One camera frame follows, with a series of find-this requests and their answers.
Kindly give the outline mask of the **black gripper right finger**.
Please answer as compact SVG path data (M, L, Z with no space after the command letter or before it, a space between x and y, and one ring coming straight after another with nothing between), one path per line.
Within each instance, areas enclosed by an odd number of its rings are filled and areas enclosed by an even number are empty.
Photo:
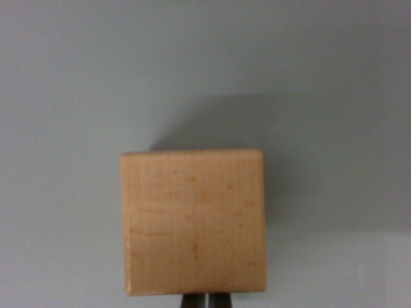
M232 308L230 293L209 293L207 308Z

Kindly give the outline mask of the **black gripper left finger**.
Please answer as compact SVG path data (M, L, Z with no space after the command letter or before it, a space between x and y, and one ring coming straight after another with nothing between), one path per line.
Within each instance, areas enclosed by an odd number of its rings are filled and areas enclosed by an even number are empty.
M205 294L186 294L182 296L180 308L205 308Z

